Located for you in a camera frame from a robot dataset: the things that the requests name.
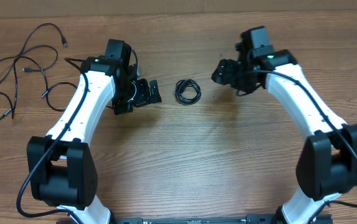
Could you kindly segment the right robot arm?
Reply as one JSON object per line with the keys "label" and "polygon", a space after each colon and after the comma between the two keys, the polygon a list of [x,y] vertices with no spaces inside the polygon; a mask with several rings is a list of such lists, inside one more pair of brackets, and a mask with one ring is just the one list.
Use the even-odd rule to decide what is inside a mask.
{"label": "right robot arm", "polygon": [[222,59],[212,74],[238,96],[266,89],[286,110],[303,136],[296,166],[298,189],[271,215],[249,214],[246,223],[331,223],[322,210],[340,204],[357,186],[357,124],[349,125],[319,97],[288,50],[275,50],[267,29],[243,32],[237,60]]}

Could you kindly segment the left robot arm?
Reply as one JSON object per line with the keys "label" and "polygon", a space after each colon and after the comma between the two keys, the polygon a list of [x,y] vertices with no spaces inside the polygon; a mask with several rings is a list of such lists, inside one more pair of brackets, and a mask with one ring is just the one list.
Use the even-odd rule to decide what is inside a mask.
{"label": "left robot arm", "polygon": [[156,80],[140,79],[135,51],[123,40],[110,39],[98,57],[81,60],[80,81],[58,122],[44,137],[27,145],[29,175],[18,196],[18,212],[26,187],[36,200],[52,207],[50,214],[66,213],[73,223],[115,223],[112,211],[97,197],[98,174],[90,143],[100,117],[111,104],[115,114],[162,101]]}

